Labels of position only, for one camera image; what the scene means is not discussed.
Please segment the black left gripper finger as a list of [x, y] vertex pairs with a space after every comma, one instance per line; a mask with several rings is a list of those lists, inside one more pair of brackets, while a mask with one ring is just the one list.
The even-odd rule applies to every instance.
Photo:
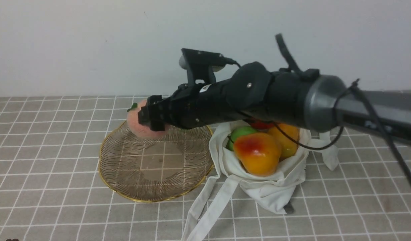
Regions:
[[163, 98], [161, 95], [152, 95], [138, 103], [138, 122], [140, 125], [150, 127], [150, 119], [161, 119], [159, 102]]

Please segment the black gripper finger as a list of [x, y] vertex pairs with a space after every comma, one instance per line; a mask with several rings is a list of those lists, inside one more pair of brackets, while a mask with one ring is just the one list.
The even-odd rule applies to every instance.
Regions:
[[159, 118], [150, 119], [150, 130], [152, 131], [166, 131], [167, 124], [164, 120]]

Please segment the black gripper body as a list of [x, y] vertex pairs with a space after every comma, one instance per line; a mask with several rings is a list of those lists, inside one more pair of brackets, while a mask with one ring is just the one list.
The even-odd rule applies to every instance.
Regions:
[[182, 129], [251, 117], [268, 121], [265, 100], [273, 78], [259, 62], [245, 64], [230, 79], [175, 91], [157, 104], [157, 119]]

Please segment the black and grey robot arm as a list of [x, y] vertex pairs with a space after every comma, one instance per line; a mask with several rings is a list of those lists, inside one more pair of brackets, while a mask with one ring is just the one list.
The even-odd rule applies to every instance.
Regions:
[[337, 126], [378, 136], [364, 104], [334, 75], [303, 80], [294, 72], [268, 71], [259, 62], [245, 64], [227, 80], [179, 88], [170, 97], [150, 96], [138, 120], [153, 131], [165, 125], [181, 129], [254, 118], [324, 133]]

